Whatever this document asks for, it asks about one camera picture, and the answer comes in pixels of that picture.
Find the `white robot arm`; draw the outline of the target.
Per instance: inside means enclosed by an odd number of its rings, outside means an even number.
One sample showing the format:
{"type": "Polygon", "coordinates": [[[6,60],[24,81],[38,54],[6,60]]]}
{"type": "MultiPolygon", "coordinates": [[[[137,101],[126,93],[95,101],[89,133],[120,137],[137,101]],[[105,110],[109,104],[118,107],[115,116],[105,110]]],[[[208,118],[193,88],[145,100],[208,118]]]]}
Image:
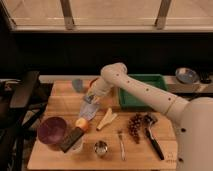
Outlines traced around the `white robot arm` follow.
{"type": "Polygon", "coordinates": [[[100,99],[113,86],[124,89],[179,126],[176,171],[213,171],[213,98],[188,101],[129,77],[123,63],[104,66],[90,92],[100,99]]]}

